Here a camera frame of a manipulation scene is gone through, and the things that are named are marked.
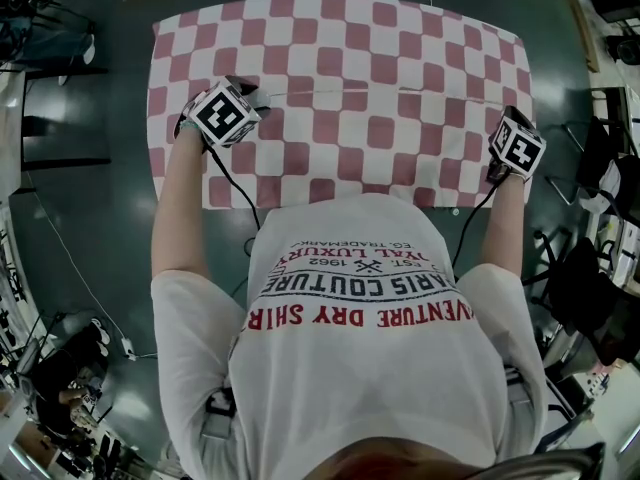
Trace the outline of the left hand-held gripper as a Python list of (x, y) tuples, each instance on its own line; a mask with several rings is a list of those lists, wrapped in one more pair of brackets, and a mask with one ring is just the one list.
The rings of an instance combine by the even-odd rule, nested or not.
[(181, 123), (194, 126), (207, 148), (240, 142), (271, 113), (270, 107), (254, 107), (256, 84), (235, 75), (226, 79), (196, 95), (182, 112)]

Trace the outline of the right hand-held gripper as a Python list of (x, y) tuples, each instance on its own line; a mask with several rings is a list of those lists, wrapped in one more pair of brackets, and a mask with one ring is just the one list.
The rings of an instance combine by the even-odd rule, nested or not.
[(528, 181), (546, 151), (546, 141), (514, 106), (506, 106), (496, 130), (489, 136), (491, 155), (486, 181), (499, 183), (507, 175)]

